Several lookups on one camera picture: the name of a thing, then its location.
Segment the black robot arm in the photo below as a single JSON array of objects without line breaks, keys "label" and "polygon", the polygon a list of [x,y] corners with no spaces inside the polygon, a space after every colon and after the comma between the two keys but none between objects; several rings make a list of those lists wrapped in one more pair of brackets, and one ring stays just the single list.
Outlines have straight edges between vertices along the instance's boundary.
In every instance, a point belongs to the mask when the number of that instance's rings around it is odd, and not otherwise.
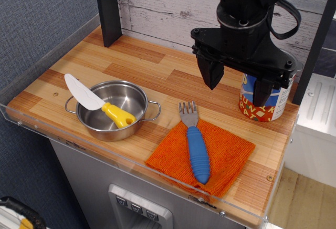
[{"label": "black robot arm", "polygon": [[256,78],[253,104],[264,106],[274,89],[288,88],[301,64],[273,42],[293,36],[298,28],[277,33],[272,28],[274,6],[288,11],[297,22],[298,10],[286,0],[220,0],[217,7],[219,28],[196,28],[191,32],[193,53],[205,84],[213,89],[224,68]]}]

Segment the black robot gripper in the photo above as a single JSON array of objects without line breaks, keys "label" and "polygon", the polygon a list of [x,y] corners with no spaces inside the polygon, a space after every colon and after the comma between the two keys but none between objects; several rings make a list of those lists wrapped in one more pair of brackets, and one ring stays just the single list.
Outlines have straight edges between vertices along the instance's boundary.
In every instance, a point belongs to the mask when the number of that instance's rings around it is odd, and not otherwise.
[{"label": "black robot gripper", "polygon": [[254,83],[256,107],[266,104],[272,87],[287,89],[297,71],[294,57],[272,42],[267,22],[253,27],[195,28],[191,37],[204,83],[213,90],[224,75],[224,67],[252,75],[259,79]]}]

